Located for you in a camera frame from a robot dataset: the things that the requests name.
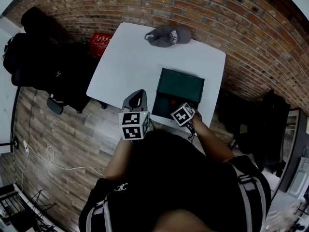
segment white table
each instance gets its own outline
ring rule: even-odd
[[[87,95],[122,108],[127,96],[144,89],[148,111],[152,112],[162,67],[179,70],[205,79],[198,110],[209,126],[221,85],[225,53],[195,40],[168,48],[151,46],[144,39],[151,30],[131,23],[120,24],[97,66]],[[150,118],[179,129],[171,119],[155,115]]]

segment red bag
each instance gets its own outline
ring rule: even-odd
[[[101,58],[111,38],[111,34],[94,33],[89,43],[90,54],[95,58]]]

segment wooden floor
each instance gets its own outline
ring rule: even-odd
[[[3,154],[0,157],[0,174],[5,185],[17,183],[28,197],[42,190],[39,203],[57,203],[47,211],[49,218],[63,229],[77,232],[79,214],[100,175],[91,169],[59,169],[41,162],[30,151],[31,162],[28,171],[24,173],[22,184],[22,171],[27,157],[22,142],[27,140],[44,161],[48,162],[46,148],[52,146],[55,149],[55,164],[65,168],[91,166],[103,173],[120,139],[119,109],[108,106],[102,110],[96,100],[91,100],[82,114],[65,107],[63,114],[59,116],[46,107],[47,93],[38,91],[34,98],[28,138],[34,92],[33,88],[21,89],[15,118],[15,134],[21,146],[13,154]],[[188,136],[179,130],[165,129],[183,137]],[[232,134],[225,131],[216,115],[212,119],[211,129],[226,144],[231,142]],[[196,138],[194,144],[201,149]]]

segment black t-shirt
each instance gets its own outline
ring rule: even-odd
[[[261,172],[247,156],[229,162],[261,181],[268,212],[270,187]],[[79,219],[81,232],[86,230],[89,211],[106,195],[113,232],[150,232],[159,216],[172,209],[192,212],[214,231],[246,231],[244,202],[233,166],[213,162],[186,139],[167,132],[149,132],[134,146],[125,181],[103,178],[97,182]],[[257,231],[261,200],[258,192],[251,195],[253,231]],[[105,231],[104,214],[92,216],[91,231]]]

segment gray cap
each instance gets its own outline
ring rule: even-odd
[[[151,45],[169,47],[173,44],[187,44],[191,40],[191,31],[185,27],[159,26],[145,35]]]

